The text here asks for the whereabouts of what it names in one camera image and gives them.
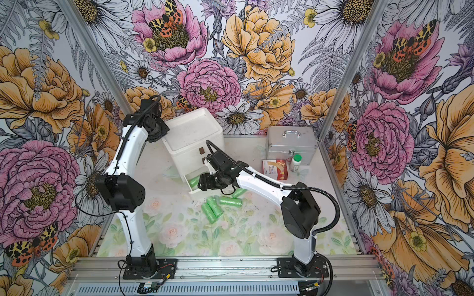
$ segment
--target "white bottle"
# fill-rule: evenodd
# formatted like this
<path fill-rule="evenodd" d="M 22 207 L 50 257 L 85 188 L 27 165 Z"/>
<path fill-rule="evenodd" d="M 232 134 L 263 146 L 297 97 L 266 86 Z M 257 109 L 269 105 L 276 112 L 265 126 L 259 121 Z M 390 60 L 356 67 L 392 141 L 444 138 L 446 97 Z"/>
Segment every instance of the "white bottle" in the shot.
<path fill-rule="evenodd" d="M 291 171 L 298 171 L 300 169 L 301 164 L 301 155 L 296 154 L 293 156 L 292 161 L 290 163 L 290 170 Z"/>

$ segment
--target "green bag roll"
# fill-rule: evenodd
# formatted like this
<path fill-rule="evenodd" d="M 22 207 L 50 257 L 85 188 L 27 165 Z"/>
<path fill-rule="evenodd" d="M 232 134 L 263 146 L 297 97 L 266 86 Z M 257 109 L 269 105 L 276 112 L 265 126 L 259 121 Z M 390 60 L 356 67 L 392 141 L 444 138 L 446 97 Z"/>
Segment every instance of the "green bag roll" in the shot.
<path fill-rule="evenodd" d="M 237 197 L 241 196 L 242 194 L 244 194 L 246 191 L 247 191 L 247 189 L 237 188 L 236 191 L 234 193 L 232 193 L 232 197 L 237 198 Z"/>
<path fill-rule="evenodd" d="M 212 197 L 208 198 L 207 199 L 207 203 L 210 207 L 210 209 L 212 210 L 212 212 L 214 213 L 214 215 L 219 218 L 220 216 L 222 216 L 222 214 L 224 213 L 224 211 L 222 211 L 222 209 L 219 207 L 219 205 L 217 204 L 216 200 L 213 199 Z"/>
<path fill-rule="evenodd" d="M 201 209 L 211 224 L 217 221 L 217 217 L 214 215 L 207 203 L 202 204 Z"/>
<path fill-rule="evenodd" d="M 226 205 L 226 206 L 237 206 L 237 207 L 242 206 L 242 200 L 239 198 L 221 197 L 219 199 L 219 202 L 221 205 Z"/>
<path fill-rule="evenodd" d="M 192 178 L 191 180 L 188 180 L 189 186 L 191 186 L 191 188 L 196 187 L 196 186 L 198 185 L 198 183 L 199 183 L 199 177 L 200 177 L 200 176 L 201 176 L 201 175 L 199 175 L 199 176 L 197 176 L 197 177 L 195 177 L 195 178 Z"/>

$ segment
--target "purple flower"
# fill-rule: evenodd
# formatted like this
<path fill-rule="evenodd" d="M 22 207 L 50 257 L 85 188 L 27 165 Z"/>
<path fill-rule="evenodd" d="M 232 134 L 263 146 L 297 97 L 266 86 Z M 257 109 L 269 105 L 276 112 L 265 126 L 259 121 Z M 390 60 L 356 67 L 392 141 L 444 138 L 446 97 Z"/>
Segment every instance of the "purple flower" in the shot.
<path fill-rule="evenodd" d="M 403 108 L 394 102 L 370 102 L 357 121 L 357 152 L 352 152 L 351 158 L 354 167 L 368 170 L 380 184 L 394 182 L 413 156 L 415 142 L 409 128 Z"/>
<path fill-rule="evenodd" d="M 395 286 L 399 295 L 417 296 L 418 288 L 413 284 L 413 281 L 408 278 L 408 274 L 396 265 L 392 265 L 395 273 Z"/>
<path fill-rule="evenodd" d="M 30 241 L 57 223 L 59 231 L 76 216 L 71 206 L 79 165 L 64 149 L 29 141 L 0 152 L 0 243 Z"/>
<path fill-rule="evenodd" d="M 223 16 L 229 18 L 236 12 L 236 0 L 203 0 L 203 16 Z"/>
<path fill-rule="evenodd" d="M 241 91 L 237 75 L 229 67 L 221 66 L 210 59 L 191 63 L 181 71 L 177 79 L 181 95 L 193 106 L 205 107 L 212 114 L 237 105 Z"/>
<path fill-rule="evenodd" d="M 135 40 L 144 46 L 144 53 L 152 56 L 151 66 L 155 69 L 164 67 L 175 67 L 176 65 L 188 64 L 195 58 L 206 54 L 208 43 L 208 31 L 204 21 L 199 22 L 191 11 L 189 5 L 186 8 L 176 0 L 178 10 L 182 13 L 182 24 L 172 30 L 171 37 L 162 37 L 148 26 L 157 19 L 163 18 L 165 5 L 160 9 L 152 6 L 151 10 L 143 8 L 132 12 L 132 22 Z"/>
<path fill-rule="evenodd" d="M 421 27 L 415 28 L 415 24 L 407 27 L 406 23 L 393 23 L 382 38 L 382 43 L 375 49 L 374 66 L 367 74 L 369 89 L 380 93 L 384 99 L 397 100 L 406 105 L 435 81 L 441 70 L 440 66 L 435 65 L 444 42 L 444 38 L 437 40 L 439 22 L 436 23 L 428 47 L 422 54 L 406 54 L 401 61 L 395 61 L 393 58 L 396 54 L 393 49 L 394 40 L 400 37 L 409 40 L 420 30 Z"/>
<path fill-rule="evenodd" d="M 252 6 L 258 6 L 260 9 L 269 9 L 270 3 L 268 0 L 248 0 L 248 4 Z"/>

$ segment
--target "metal vent grille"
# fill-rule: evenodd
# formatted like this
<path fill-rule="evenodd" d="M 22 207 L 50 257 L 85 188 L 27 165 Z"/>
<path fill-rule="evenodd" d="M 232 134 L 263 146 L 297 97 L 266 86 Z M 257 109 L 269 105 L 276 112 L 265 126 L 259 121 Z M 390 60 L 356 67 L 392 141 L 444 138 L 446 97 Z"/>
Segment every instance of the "metal vent grille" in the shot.
<path fill-rule="evenodd" d="M 124 283 L 122 290 L 125 295 L 140 295 L 137 293 L 138 283 Z M 148 295 L 295 295 L 299 294 L 298 282 L 210 282 L 210 283 L 167 283 L 157 292 Z M 80 284 L 75 296 L 121 296 L 119 285 L 110 284 Z"/>

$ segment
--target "case handle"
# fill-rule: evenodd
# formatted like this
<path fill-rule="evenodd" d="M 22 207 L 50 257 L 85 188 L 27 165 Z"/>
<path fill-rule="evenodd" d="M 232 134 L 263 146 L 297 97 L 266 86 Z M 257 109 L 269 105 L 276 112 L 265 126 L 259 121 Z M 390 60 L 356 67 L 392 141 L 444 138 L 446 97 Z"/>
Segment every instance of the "case handle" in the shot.
<path fill-rule="evenodd" d="M 286 133 L 295 133 L 298 135 L 298 138 L 301 137 L 301 133 L 295 130 L 286 130 L 283 132 L 283 136 L 286 137 Z"/>

